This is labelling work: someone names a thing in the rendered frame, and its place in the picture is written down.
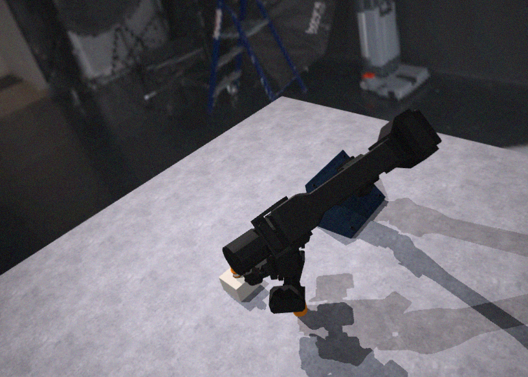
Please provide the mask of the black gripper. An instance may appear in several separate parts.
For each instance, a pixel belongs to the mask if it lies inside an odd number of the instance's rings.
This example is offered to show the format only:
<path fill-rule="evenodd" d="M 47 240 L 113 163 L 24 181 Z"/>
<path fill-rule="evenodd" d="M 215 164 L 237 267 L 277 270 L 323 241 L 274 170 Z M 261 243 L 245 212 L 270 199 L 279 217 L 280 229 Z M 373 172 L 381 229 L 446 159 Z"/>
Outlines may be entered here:
<path fill-rule="evenodd" d="M 275 258 L 270 252 L 267 257 L 272 263 L 278 275 L 278 281 L 283 281 L 283 286 L 274 286 L 270 290 L 269 307 L 273 314 L 287 312 L 302 312 L 305 310 L 305 286 L 301 286 L 303 266 L 305 263 L 305 252 L 297 249 L 290 255 L 283 254 Z"/>

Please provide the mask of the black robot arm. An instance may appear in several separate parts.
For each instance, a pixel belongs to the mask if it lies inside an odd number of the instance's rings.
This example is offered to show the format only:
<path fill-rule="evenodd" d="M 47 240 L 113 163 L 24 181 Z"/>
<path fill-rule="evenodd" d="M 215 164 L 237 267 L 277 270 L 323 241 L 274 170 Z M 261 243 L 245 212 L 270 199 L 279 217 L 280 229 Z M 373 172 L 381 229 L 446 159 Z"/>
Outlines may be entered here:
<path fill-rule="evenodd" d="M 434 154 L 440 142 L 420 110 L 402 112 L 381 127 L 378 142 L 368 153 L 348 158 L 336 168 L 337 174 L 312 192 L 283 197 L 253 219 L 254 229 L 223 247 L 227 263 L 250 286 L 268 276 L 277 280 L 272 260 L 267 259 L 270 252 L 276 259 L 290 255 L 309 242 L 326 211 L 352 195 L 369 195 L 380 174 L 416 166 Z"/>

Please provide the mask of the orange cylinder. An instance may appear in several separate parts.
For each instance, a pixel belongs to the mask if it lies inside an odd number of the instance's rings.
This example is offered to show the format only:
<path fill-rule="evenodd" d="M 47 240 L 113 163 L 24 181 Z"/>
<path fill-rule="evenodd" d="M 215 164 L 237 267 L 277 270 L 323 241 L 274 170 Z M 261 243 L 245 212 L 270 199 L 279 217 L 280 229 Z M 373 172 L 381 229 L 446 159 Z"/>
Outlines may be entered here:
<path fill-rule="evenodd" d="M 231 267 L 230 267 L 230 268 L 231 268 Z M 233 269 L 232 269 L 232 268 L 230 269 L 230 271 L 231 271 L 231 272 L 233 273 L 233 276 L 234 276 L 235 278 L 238 278 L 238 277 L 240 277 L 240 275 L 237 275 L 237 274 L 236 274 L 236 273 L 235 273 L 235 272 L 233 271 Z"/>
<path fill-rule="evenodd" d="M 307 304 L 305 302 L 305 310 L 303 310 L 302 312 L 293 312 L 295 316 L 304 316 L 306 315 L 307 313 Z"/>

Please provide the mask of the white square block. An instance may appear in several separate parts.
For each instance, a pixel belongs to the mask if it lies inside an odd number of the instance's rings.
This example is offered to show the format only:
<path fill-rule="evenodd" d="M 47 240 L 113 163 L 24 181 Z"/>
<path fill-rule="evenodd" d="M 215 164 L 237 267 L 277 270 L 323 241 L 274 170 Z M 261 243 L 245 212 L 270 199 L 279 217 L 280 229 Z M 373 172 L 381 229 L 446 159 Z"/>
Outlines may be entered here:
<path fill-rule="evenodd" d="M 225 292 L 229 293 L 231 296 L 234 296 L 236 299 L 242 302 L 244 298 L 248 297 L 261 284 L 250 286 L 245 282 L 245 278 L 243 276 L 235 278 L 230 269 L 231 268 L 222 274 L 219 277 L 219 280 Z"/>

